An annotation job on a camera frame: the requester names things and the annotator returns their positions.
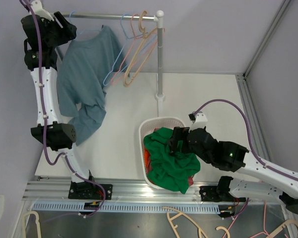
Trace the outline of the white perforated plastic basket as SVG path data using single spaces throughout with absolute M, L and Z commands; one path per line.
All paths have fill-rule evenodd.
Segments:
M 158 189 L 185 194 L 200 171 L 200 162 L 193 153 L 170 154 L 167 145 L 174 127 L 184 127 L 175 117 L 158 117 L 144 121 L 139 127 L 141 162 L 146 182 Z M 151 171 L 146 174 L 144 151 L 150 153 Z

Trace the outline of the orange t shirt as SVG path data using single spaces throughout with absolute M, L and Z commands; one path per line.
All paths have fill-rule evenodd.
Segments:
M 151 165 L 150 165 L 151 159 L 150 159 L 150 153 L 146 148 L 144 151 L 144 162 L 145 162 L 146 174 L 148 174 L 151 171 Z

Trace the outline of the grey blue t shirt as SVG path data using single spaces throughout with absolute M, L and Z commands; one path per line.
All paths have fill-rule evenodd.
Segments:
M 121 47 L 110 27 L 85 41 L 73 40 L 58 70 L 57 93 L 61 115 L 70 117 L 81 145 L 102 125 L 106 92 L 102 85 Z

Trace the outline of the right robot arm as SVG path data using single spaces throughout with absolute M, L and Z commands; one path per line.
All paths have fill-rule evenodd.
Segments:
M 193 153 L 202 161 L 226 172 L 245 174 L 258 182 L 243 182 L 222 176 L 216 188 L 220 200 L 257 198 L 284 203 L 298 215 L 298 172 L 269 162 L 246 147 L 231 141 L 217 141 L 206 128 L 175 127 L 168 146 L 172 152 Z

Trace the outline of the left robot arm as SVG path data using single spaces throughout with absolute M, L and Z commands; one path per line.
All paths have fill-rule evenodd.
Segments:
M 57 96 L 56 48 L 76 38 L 76 27 L 60 12 L 36 13 L 21 20 L 27 36 L 24 61 L 34 82 L 38 117 L 31 135 L 43 145 L 47 163 L 54 166 L 63 158 L 72 173 L 69 199 L 101 199 L 93 176 L 76 150 L 76 130 L 61 119 Z

